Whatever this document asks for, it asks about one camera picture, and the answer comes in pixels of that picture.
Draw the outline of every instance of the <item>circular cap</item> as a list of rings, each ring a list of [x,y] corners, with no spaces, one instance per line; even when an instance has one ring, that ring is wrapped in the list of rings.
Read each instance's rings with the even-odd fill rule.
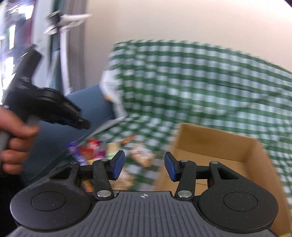
[[[107,198],[109,196],[111,196],[112,192],[109,190],[100,190],[97,192],[97,196],[99,196],[100,198]]]
[[[192,195],[192,193],[188,190],[181,190],[178,192],[178,196],[180,198],[189,198]]]
[[[53,231],[81,221],[90,211],[90,196],[67,180],[44,177],[16,194],[10,211],[17,223],[34,231]]]
[[[245,178],[217,180],[200,195],[198,207],[218,228],[236,233],[266,229],[278,212],[272,194]]]
[[[40,193],[32,199],[34,208],[40,211],[54,211],[59,209],[66,202],[63,194],[57,192]]]
[[[228,208],[238,212],[250,211],[258,204],[253,195],[244,192],[229,193],[224,197],[223,201]]]

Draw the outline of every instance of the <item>green checkered tablecloth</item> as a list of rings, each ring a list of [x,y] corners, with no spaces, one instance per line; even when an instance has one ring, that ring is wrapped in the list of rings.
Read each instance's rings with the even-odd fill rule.
[[[165,151],[178,123],[193,123],[259,139],[292,205],[292,74],[238,51],[186,41],[118,43],[110,70],[128,117],[94,135],[106,142],[136,134],[152,151]],[[149,191],[163,165],[127,157],[134,190]]]

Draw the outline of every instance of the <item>food wrapper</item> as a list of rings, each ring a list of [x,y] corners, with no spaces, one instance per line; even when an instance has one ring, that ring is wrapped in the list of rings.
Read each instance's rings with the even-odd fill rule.
[[[130,155],[143,167],[150,167],[155,158],[155,154],[148,150],[142,143],[136,144],[130,150]]]
[[[118,142],[108,143],[106,158],[111,160],[119,150],[120,150],[120,144]]]
[[[130,136],[127,136],[126,138],[124,138],[122,141],[121,141],[121,145],[127,145],[130,141],[132,141],[134,138],[136,137],[136,135],[130,135]]]
[[[88,163],[89,165],[92,165],[92,163],[95,162],[95,161],[96,161],[96,159],[92,159],[92,160],[88,160],[87,163]]]
[[[120,176],[117,180],[110,180],[113,191],[116,193],[118,191],[128,190],[133,186],[134,176],[129,174],[125,168],[122,169]]]
[[[93,185],[89,180],[83,180],[81,186],[87,193],[92,193],[94,191]]]
[[[89,139],[87,145],[79,147],[86,160],[100,160],[106,156],[106,143],[95,139]]]
[[[68,146],[68,151],[80,165],[88,165],[87,160],[81,155],[77,142],[72,142]]]

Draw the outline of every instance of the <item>purple wrapper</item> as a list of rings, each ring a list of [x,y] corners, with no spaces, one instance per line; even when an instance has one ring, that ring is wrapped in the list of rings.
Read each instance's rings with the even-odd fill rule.
[[[67,145],[69,153],[73,158],[80,163],[80,165],[88,165],[87,160],[81,155],[77,142],[72,142]]]

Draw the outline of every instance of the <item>finger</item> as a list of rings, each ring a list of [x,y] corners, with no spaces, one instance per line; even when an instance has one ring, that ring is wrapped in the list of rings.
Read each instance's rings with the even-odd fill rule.
[[[16,137],[28,138],[37,135],[38,125],[27,126],[12,111],[0,107],[0,130],[12,133]]]
[[[21,172],[21,165],[3,164],[3,171],[10,175],[17,175]]]
[[[1,161],[5,164],[19,165],[28,158],[28,152],[5,150],[1,154]]]
[[[27,139],[11,138],[9,141],[9,148],[15,151],[29,151],[33,143],[33,137]]]

